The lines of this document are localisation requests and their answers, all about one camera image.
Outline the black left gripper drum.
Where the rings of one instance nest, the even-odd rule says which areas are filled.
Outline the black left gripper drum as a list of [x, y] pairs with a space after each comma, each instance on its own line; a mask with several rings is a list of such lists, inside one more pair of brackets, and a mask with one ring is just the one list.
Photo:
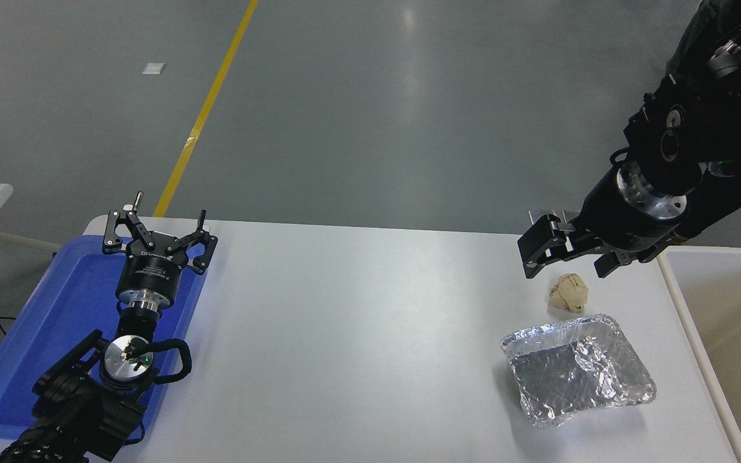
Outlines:
[[176, 301], [181, 272], [188, 264], [188, 254], [179, 250], [174, 255], [130, 250], [116, 287], [116, 297], [123, 303], [143, 292], [155, 293], [161, 303]]

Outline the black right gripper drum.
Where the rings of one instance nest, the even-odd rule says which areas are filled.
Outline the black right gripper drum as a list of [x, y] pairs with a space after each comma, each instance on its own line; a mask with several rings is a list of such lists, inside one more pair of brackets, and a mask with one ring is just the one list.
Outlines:
[[670, 239], [680, 197], [659, 192], [640, 169], [611, 169], [586, 196], [576, 224], [616, 250], [644, 253]]

